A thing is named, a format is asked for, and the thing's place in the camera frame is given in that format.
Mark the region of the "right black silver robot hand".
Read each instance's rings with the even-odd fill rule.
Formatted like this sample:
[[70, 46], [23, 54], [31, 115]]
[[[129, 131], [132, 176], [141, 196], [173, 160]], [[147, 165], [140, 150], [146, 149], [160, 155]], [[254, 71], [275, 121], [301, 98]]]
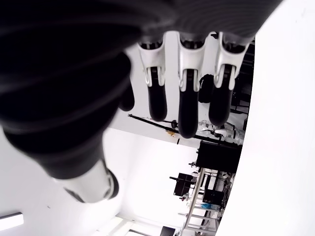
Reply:
[[134, 106], [138, 45], [150, 115], [162, 121], [165, 34], [179, 35], [179, 117], [184, 138], [198, 124], [205, 39], [215, 32], [209, 118], [222, 126], [249, 44], [278, 0], [3, 0], [0, 3], [0, 124], [8, 141], [81, 203], [117, 196], [102, 136], [118, 109]]

